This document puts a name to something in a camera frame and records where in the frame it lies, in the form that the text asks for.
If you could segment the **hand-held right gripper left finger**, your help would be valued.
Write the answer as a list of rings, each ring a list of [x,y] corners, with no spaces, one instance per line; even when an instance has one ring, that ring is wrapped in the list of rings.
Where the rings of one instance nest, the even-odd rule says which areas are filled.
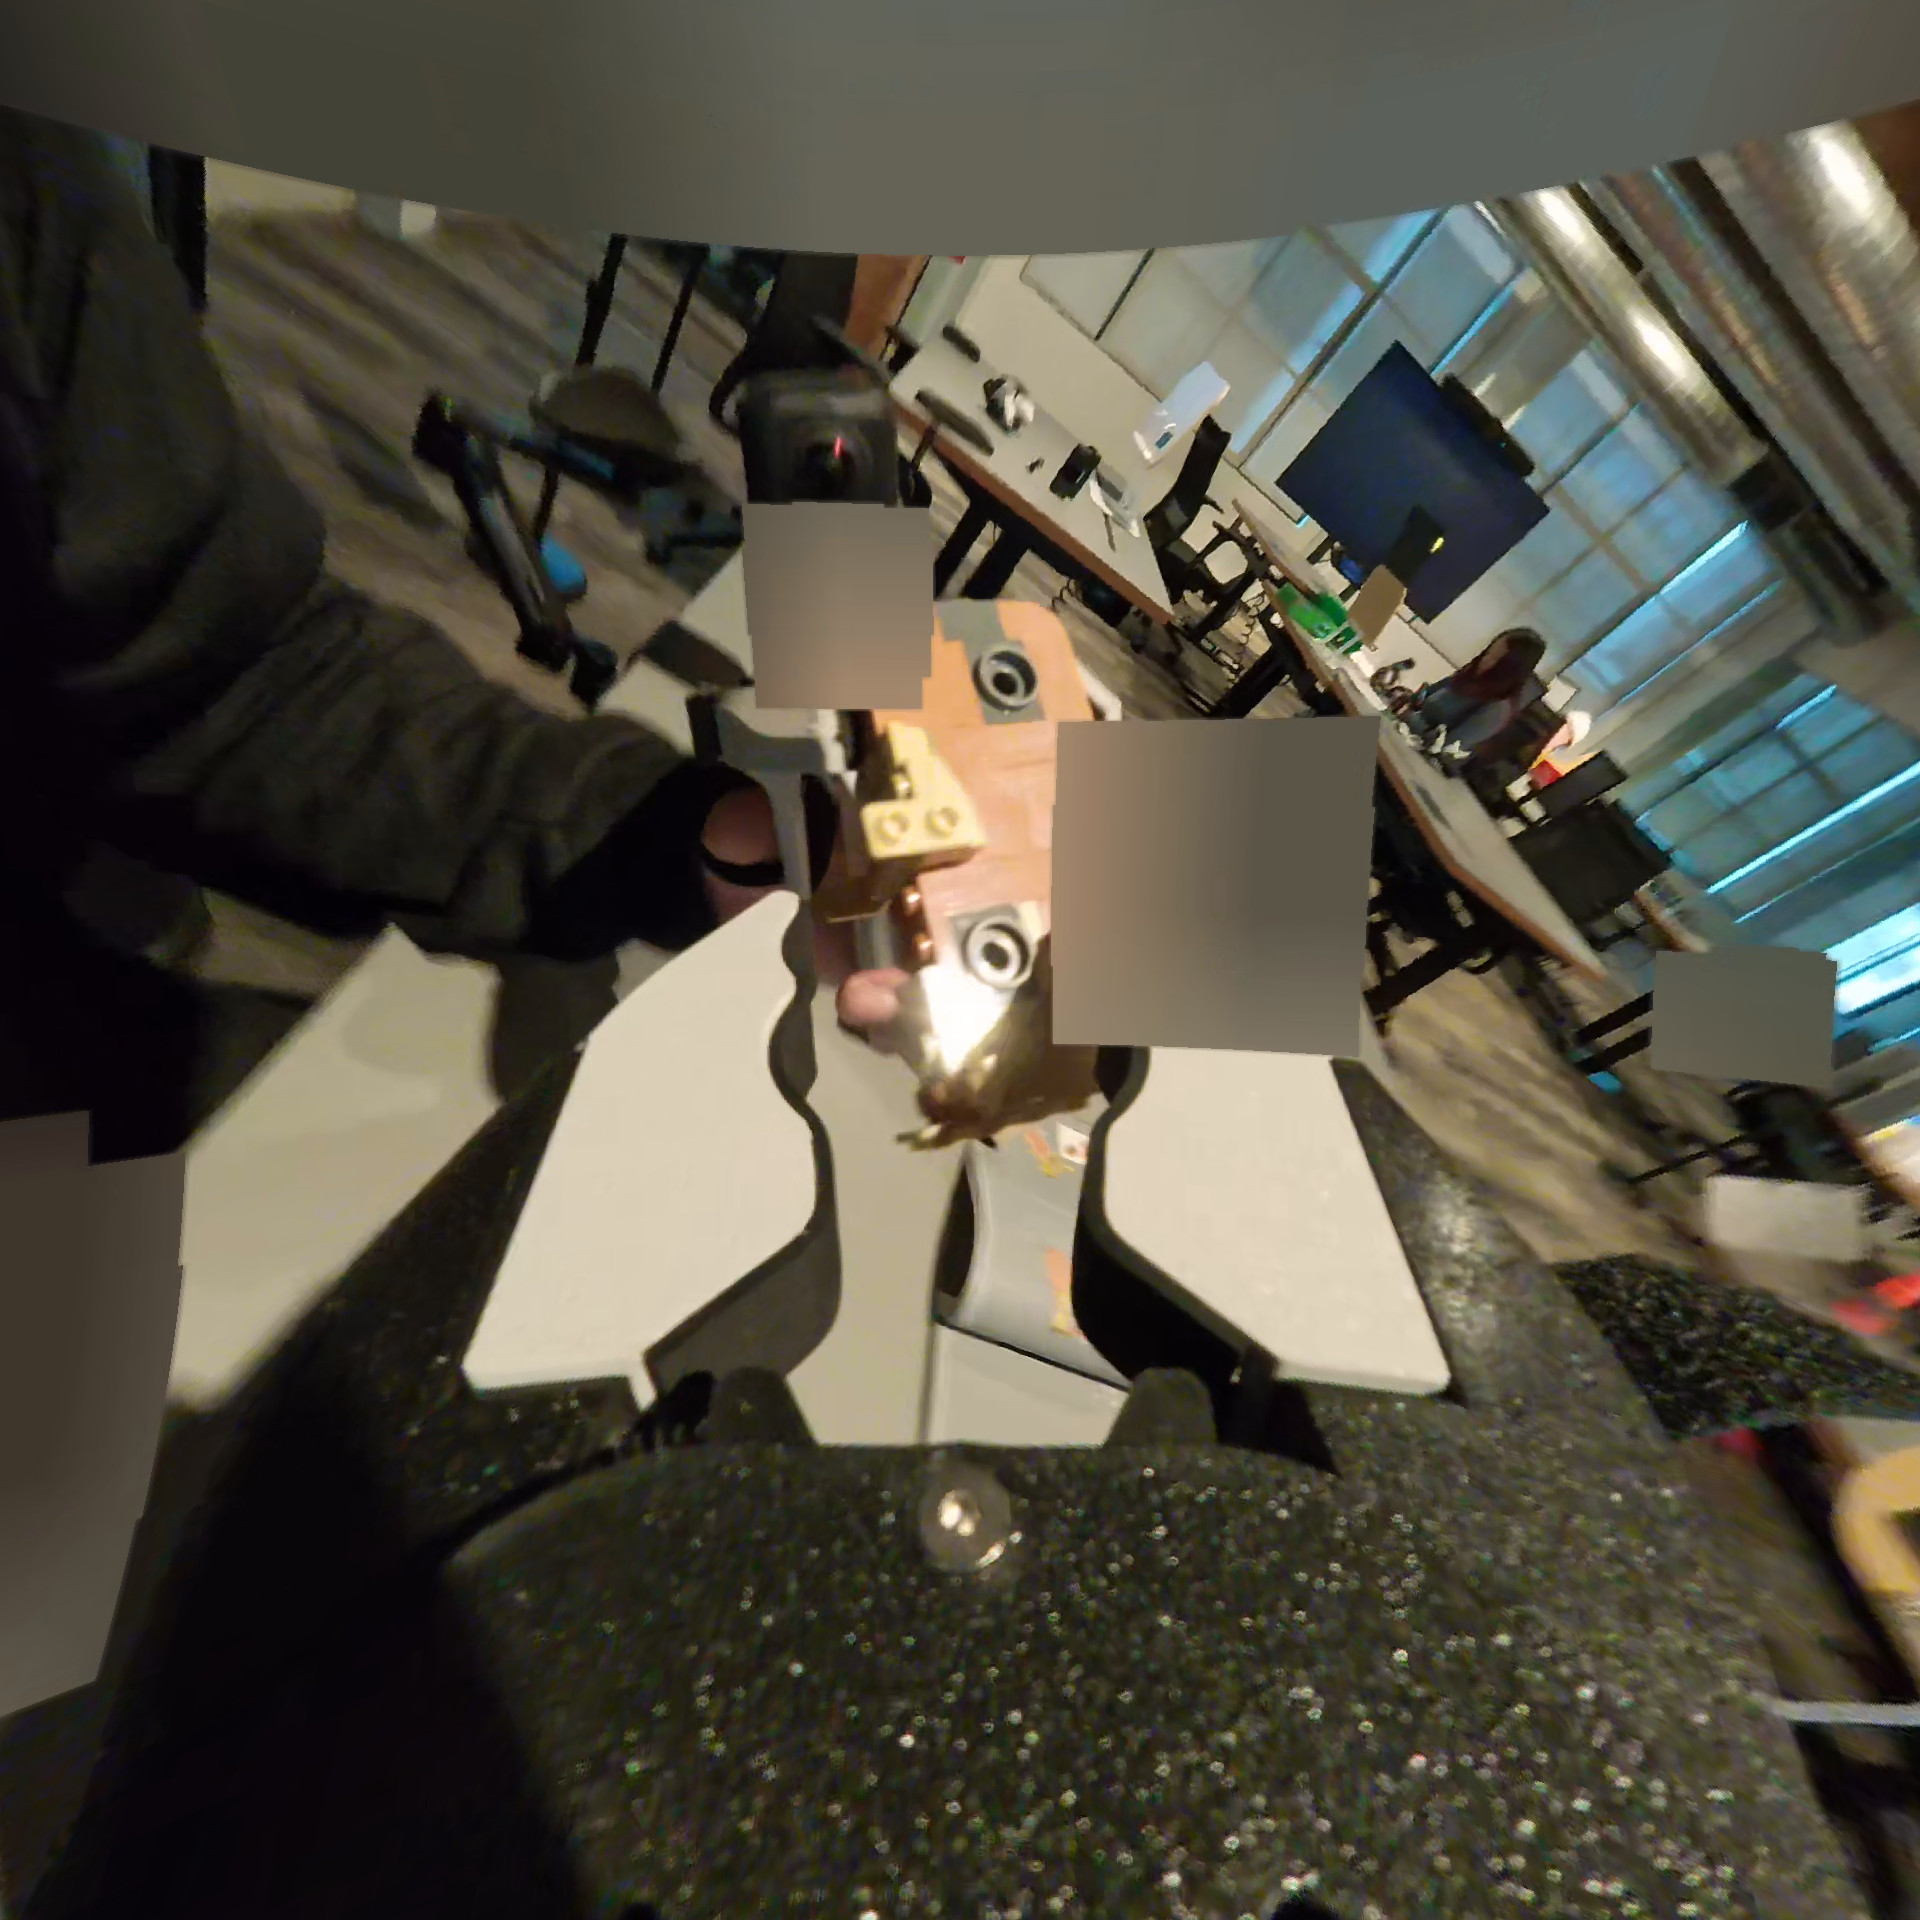
[[[802,902],[757,900],[632,986],[578,1050],[463,1356],[473,1389],[660,1389],[709,1308],[822,1197],[817,1128],[777,1060],[809,1043]]]

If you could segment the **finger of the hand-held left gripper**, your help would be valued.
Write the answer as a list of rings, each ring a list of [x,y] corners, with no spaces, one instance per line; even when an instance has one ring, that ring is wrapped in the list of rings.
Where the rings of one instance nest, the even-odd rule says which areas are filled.
[[[695,758],[722,766],[765,797],[775,852],[757,862],[703,852],[709,877],[742,891],[786,887],[817,900],[840,829],[850,754],[829,709],[760,709],[753,694],[694,694],[687,726]]]

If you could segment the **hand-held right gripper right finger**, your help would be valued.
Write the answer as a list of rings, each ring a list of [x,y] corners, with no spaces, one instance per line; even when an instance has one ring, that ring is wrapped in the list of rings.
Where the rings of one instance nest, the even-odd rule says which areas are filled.
[[[1299,1051],[1114,1050],[1079,1249],[1288,1382],[1453,1373],[1337,1075]]]

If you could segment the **brown and tan brick model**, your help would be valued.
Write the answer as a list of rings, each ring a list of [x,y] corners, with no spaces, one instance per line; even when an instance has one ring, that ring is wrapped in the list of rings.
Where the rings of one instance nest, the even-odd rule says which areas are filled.
[[[1043,999],[1061,732],[1099,719],[1054,612],[952,599],[933,618],[919,707],[839,717],[839,838],[813,895],[864,967],[914,978],[927,1075]]]

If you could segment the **person's left forearm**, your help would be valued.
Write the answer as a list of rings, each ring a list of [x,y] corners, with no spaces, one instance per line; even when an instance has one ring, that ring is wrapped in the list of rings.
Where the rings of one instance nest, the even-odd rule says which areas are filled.
[[[156,620],[60,689],[109,835],[279,920],[558,961],[721,921],[701,843],[737,779],[328,578],[275,623]]]

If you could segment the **person's left hand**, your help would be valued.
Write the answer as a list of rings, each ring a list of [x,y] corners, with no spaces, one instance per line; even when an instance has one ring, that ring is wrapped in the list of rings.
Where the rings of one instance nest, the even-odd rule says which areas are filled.
[[[711,808],[699,835],[699,875],[715,923],[737,920],[783,890],[775,813],[755,782]]]

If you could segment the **long white table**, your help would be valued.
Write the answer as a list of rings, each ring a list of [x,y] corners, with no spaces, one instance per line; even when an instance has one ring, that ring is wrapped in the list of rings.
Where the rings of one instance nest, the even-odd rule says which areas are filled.
[[[1264,664],[1317,715],[1338,709],[1377,736],[1374,891],[1366,921],[1374,981],[1363,995],[1369,1019],[1389,1020],[1457,970],[1488,971],[1503,961],[1554,961],[1576,978],[1608,981],[1601,954],[1470,786],[1407,737],[1350,660],[1309,637],[1275,578],[1260,587],[1279,630]]]
[[[1170,627],[1174,606],[1150,539],[1116,524],[1091,485],[1073,495],[1054,479],[1082,440],[1045,409],[1017,430],[1000,425],[985,388],[995,377],[947,339],[906,358],[891,384],[902,425],[916,435],[966,495],[964,512],[936,557],[933,597],[992,600],[1030,557],[1054,557],[1085,574],[1148,620]]]

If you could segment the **black and blue tripod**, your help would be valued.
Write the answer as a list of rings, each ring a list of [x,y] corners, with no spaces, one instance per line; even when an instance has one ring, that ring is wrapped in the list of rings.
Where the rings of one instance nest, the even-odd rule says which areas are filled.
[[[532,512],[515,499],[505,455],[537,465],[544,483],[585,488],[618,510],[675,499],[683,510],[676,524],[642,535],[656,567],[687,551],[737,551],[742,510],[711,488],[665,404],[629,370],[562,371],[534,396],[524,419],[446,395],[422,401],[413,458],[457,495],[468,548],[515,614],[518,655],[594,709],[616,685],[619,660],[574,628],[569,597],[549,567],[549,508]]]

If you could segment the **black office chair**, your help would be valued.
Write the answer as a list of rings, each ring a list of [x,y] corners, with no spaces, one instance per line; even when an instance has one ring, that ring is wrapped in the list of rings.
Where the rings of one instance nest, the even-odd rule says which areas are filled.
[[[1207,600],[1205,618],[1184,630],[1193,639],[1217,633],[1267,571],[1259,538],[1209,493],[1229,440],[1213,415],[1202,418],[1171,488],[1144,516],[1167,606],[1176,610],[1190,592]],[[1238,574],[1224,581],[1209,566],[1222,546],[1240,555]]]

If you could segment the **large dark display screen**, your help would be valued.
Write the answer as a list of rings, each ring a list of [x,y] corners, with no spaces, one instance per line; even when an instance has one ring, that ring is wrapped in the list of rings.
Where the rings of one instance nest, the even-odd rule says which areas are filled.
[[[1386,570],[1436,620],[1549,512],[1535,465],[1475,396],[1386,348],[1277,477],[1361,571]]]

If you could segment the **silver ventilation duct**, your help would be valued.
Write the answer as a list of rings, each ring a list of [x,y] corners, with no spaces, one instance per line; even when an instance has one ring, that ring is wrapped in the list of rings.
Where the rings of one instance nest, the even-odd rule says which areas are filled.
[[[1848,121],[1701,159],[1742,237],[1810,327],[1899,479],[1916,571],[1917,242],[1897,187]]]
[[[1575,189],[1551,185],[1484,204],[1554,295],[1618,362],[1698,473],[1732,492],[1764,442],[1716,381],[1712,360],[1651,294]]]

